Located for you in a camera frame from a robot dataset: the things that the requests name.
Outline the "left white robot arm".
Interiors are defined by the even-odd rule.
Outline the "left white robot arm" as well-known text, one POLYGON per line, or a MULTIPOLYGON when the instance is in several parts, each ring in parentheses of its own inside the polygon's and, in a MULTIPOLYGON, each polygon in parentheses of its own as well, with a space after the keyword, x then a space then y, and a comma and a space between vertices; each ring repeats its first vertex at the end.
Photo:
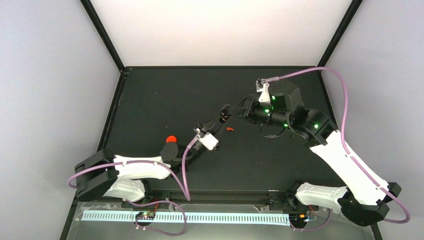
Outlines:
POLYGON ((147 194, 145 179, 173 177, 190 200, 187 167, 205 151, 219 148, 216 135, 228 119, 228 115, 223 115, 197 124, 195 136, 187 145, 179 144, 173 135, 168 136, 159 155, 154 157, 127 157, 101 149, 74 167, 75 174, 68 184, 76 189, 79 201, 112 197, 136 202, 147 194))

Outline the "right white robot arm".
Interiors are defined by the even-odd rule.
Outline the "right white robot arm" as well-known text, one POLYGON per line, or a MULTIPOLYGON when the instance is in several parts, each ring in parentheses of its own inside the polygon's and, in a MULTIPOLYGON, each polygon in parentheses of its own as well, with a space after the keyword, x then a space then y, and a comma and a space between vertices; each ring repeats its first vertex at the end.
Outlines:
POLYGON ((225 106, 222 117, 235 117, 290 132, 342 179, 344 186, 330 187, 308 182, 286 193, 285 204, 293 210, 316 205, 343 214, 352 223, 366 227, 386 219, 388 203, 401 187, 377 176, 342 143, 341 131, 324 113, 304 106, 301 90, 289 81, 262 83, 258 94, 225 106))

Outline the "black glossy earbud charging case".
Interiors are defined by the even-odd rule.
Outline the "black glossy earbud charging case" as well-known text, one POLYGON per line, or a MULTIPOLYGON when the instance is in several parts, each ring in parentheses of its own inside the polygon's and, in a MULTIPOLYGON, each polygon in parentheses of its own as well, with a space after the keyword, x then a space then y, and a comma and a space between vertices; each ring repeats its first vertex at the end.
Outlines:
POLYGON ((228 113, 230 108, 231 108, 230 104, 226 104, 221 108, 220 118, 219 118, 220 123, 224 124, 231 117, 231 115, 228 113))

